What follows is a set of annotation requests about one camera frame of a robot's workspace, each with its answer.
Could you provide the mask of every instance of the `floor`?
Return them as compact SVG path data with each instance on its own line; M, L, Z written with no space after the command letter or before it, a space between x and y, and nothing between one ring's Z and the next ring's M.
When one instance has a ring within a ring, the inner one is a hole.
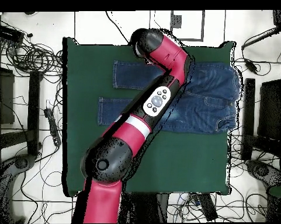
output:
M117 23L125 37L129 38L135 29L140 27L162 27L169 28L171 11L136 11L136 12L108 12L109 17ZM183 30L176 33L182 39L200 39L202 14L199 11L179 11L175 15L182 15L187 20L189 26L184 26ZM80 44L126 44L125 39L116 29L115 25L107 18L105 12L39 12L33 16L26 16L23 12L9 13L2 15L2 21L11 26L15 26L27 33L32 33L31 42L36 44L45 44L49 46L54 53L62 49L61 40L63 37L75 37ZM223 41L235 41L234 58L241 58L241 45L250 37L264 32L274 27L271 10L206 10L204 19L204 37L203 41L184 41L188 46L214 46L218 47ZM244 56L254 61L271 61L275 62L281 52L281 33L273 37L262 40L257 44L247 47L244 50ZM1 65L7 68L3 63L6 57L2 56ZM238 62L236 65L241 71L246 67L243 63ZM261 64L259 74L265 74L269 70L267 64ZM243 72L243 78L255 78L256 80L256 98L259 100L259 88L262 82L271 81L281 78L281 67L272 64L270 73L265 76L258 76L250 71ZM51 82L58 80L57 76L50 76ZM28 99L28 78L17 77L14 88L14 111L18 115L24 127L27 127L27 106L23 104L23 99ZM53 104L55 100L56 83L42 81L40 93L40 107L46 108ZM258 126L258 103L255 107L255 130ZM59 127L62 129L62 106L60 111L55 112L55 118L59 121ZM21 128L17 120L13 125L2 125L2 128ZM48 121L44 116L40 116L40 140L44 140L50 132L48 131ZM1 133L13 130L2 129ZM234 135L241 134L241 128L234 131ZM0 159L5 160L14 156L19 149L26 145L16 145L0 152ZM51 137L45 139L43 147L43 156L49 155L54 151L54 145ZM27 172L23 191L26 195L36 201L38 204L26 198L20 191L20 185L23 181L24 174L21 174L15 182L13 188L13 206L17 216L25 216L26 223L32 216L30 223L71 223L72 209L75 207L75 198L67 198L63 194L61 185L62 171L62 149L54 154L50 159L44 159L41 163L36 164ZM272 155L266 154L262 157L271 162ZM241 161L233 159L233 165ZM278 160L273 161L273 165L278 168ZM246 171L245 165L235 166L231 169L230 184L233 190L230 195L219 196L212 194L216 200L217 213L220 218L216 222L249 222L249 217L254 222L264 222L263 211L266 210L266 199L259 195L252 195L248 199L248 215L243 201L250 194L261 194L266 198L265 189L260 181L252 178ZM174 193L170 195L168 207L168 222L207 222L198 207L187 206L186 193ZM179 216L172 216L178 210Z

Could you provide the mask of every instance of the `black border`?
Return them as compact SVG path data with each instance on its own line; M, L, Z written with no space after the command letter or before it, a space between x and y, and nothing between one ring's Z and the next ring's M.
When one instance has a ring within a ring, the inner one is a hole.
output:
M61 173L61 183L63 185L63 193L66 197L71 197L68 193L68 186L67 186L67 173L68 173L68 162L67 162L67 128L68 128L68 111L67 111L67 105L68 105L68 89L67 89L67 73L68 73L68 38L63 38L63 54L61 56L62 59L62 69L63 69L63 78L62 78L62 86L63 86L63 95L65 96L64 106L65 110L63 111L63 125L65 128L63 128L63 171Z
M205 10L202 10L202 28L200 30L200 38L178 38L180 41L197 41L197 42L203 42L203 37L204 37L204 17L205 17ZM173 27L172 27L172 22L174 19L174 10L171 11L171 27L170 27L170 31L173 31Z

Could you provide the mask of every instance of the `electronic device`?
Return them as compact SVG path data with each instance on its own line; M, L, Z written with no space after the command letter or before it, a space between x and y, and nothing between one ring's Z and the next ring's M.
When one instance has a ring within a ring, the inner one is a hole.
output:
M257 68L255 66L255 64L253 62L251 62L250 60L247 60L246 58L244 59L245 62L245 66L253 73L256 74Z
M208 222L218 218L216 208L209 193L197 194L202 211Z
M143 104L143 109L149 116L155 117L166 106L170 98L171 92L167 87L158 87Z
M53 138L53 143L56 147L59 147L61 145L61 139L60 139L60 136L59 136L59 133L58 133L56 121L55 121L52 110L49 109L49 108L44 109L44 116L49 121L50 134Z
M0 25L0 39L11 41L15 44L22 44L24 39L24 33Z

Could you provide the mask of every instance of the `black stand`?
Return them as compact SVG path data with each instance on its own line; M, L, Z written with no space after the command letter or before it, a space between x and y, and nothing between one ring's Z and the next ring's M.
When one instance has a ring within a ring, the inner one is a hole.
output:
M14 162L0 164L0 223L19 223L12 212L12 189L15 178L34 166L39 143L39 101L41 72L31 72L29 80L29 106L27 131L16 131L0 135L0 149L27 142L27 155L18 156Z
M281 137L278 137L278 134L271 134L271 132L275 133L276 131L274 132L273 129L278 127L274 125L268 126L267 129L270 131L268 134L263 131L263 128L261 128L265 123L269 122L268 118L273 119L273 121L270 122L274 122L275 120L277 122L281 122L280 118L277 117L277 110L274 110L273 113L273 110L270 110L268 107L264 110L262 109L264 107L262 106L263 101L268 102L269 106L278 102L278 98L275 95L269 95L264 98L264 94L262 94L264 91L264 89L261 89L261 108L258 135L254 136L255 79L246 79L244 89L243 144L241 147L241 160L250 160L253 148L260 149L281 158ZM274 92L277 91L277 89L272 87L270 91Z

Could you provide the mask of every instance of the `connector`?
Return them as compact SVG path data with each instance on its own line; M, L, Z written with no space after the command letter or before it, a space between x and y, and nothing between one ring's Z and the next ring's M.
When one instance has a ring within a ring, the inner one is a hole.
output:
M53 138L54 145L56 147L59 147L61 145L61 139L60 139L60 136L58 133L56 121L53 116L52 110L49 108L44 109L44 116L45 116L45 118L48 118L49 125L50 125L50 134Z
M256 66L254 65L254 63L250 60L247 60L247 59L244 59L244 62L245 62L245 66L253 73L256 74Z

